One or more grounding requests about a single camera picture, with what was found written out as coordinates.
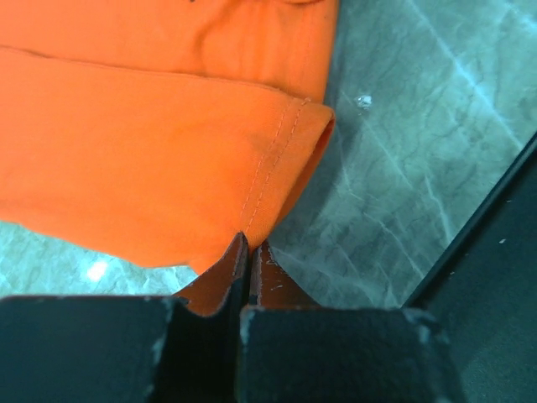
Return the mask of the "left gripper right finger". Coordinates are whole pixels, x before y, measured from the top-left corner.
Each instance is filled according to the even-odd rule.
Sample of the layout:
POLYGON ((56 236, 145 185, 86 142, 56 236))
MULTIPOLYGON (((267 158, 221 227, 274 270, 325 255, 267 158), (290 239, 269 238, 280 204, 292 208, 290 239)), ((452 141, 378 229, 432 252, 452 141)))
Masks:
POLYGON ((427 311, 319 305, 267 243, 240 315, 241 402, 461 402, 449 338, 427 311))

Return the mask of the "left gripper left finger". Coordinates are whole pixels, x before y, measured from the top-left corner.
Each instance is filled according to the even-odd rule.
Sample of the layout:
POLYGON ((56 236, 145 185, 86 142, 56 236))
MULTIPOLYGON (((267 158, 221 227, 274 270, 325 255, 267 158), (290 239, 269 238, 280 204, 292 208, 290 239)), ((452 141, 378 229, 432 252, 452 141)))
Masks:
POLYGON ((1 300, 4 402, 232 402, 248 242, 172 296, 1 300))

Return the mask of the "orange t-shirt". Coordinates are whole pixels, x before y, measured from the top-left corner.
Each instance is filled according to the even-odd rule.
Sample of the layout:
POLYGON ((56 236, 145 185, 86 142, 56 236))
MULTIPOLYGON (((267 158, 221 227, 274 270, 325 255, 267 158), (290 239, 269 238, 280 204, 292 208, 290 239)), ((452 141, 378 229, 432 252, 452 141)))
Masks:
POLYGON ((336 1, 4 1, 1 219, 145 268, 257 248, 329 143, 336 1))

